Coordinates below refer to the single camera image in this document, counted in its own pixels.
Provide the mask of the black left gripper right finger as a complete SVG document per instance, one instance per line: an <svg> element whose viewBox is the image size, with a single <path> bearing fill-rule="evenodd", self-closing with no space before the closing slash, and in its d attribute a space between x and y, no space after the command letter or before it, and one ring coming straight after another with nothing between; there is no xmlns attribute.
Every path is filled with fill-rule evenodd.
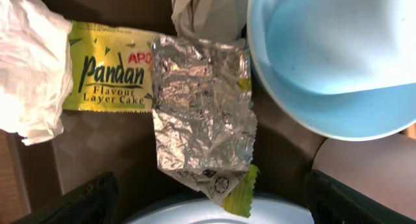
<svg viewBox="0 0 416 224"><path fill-rule="evenodd" d="M305 201L316 224L415 224L404 216L329 175L313 170L305 176Z"/></svg>

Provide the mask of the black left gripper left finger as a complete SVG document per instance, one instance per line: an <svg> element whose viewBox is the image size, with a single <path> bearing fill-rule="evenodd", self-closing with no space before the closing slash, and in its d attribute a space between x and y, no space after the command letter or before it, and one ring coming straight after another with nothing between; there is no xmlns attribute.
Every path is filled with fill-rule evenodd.
<svg viewBox="0 0 416 224"><path fill-rule="evenodd" d="M107 171L16 221L18 224L112 223L118 204L114 173Z"/></svg>

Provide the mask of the dark blue plate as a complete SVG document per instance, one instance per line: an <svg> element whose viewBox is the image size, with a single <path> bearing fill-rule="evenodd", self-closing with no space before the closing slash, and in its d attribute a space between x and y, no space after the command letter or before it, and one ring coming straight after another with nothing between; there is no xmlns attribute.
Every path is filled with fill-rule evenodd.
<svg viewBox="0 0 416 224"><path fill-rule="evenodd" d="M208 198L196 194L181 194L149 205L125 222L133 224L314 224L308 209L267 193L255 195L250 213L249 218L244 218L226 212Z"/></svg>

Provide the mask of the white tissue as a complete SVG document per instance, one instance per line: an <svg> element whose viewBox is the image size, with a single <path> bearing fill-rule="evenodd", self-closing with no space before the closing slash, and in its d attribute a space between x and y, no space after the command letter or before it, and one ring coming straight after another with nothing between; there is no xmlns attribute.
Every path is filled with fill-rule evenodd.
<svg viewBox="0 0 416 224"><path fill-rule="evenodd" d="M73 88L71 21L41 0L1 0L1 129L26 145L64 130L62 105Z"/></svg>
<svg viewBox="0 0 416 224"><path fill-rule="evenodd" d="M232 43L246 25L248 0L172 0L179 37Z"/></svg>

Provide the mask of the silver foil snack wrapper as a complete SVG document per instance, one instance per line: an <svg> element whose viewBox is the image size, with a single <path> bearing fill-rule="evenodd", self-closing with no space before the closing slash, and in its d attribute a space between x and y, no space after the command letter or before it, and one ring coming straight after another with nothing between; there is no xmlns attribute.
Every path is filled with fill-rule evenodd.
<svg viewBox="0 0 416 224"><path fill-rule="evenodd" d="M249 217L258 168L244 45L76 21L66 110L149 112L157 167L226 212Z"/></svg>

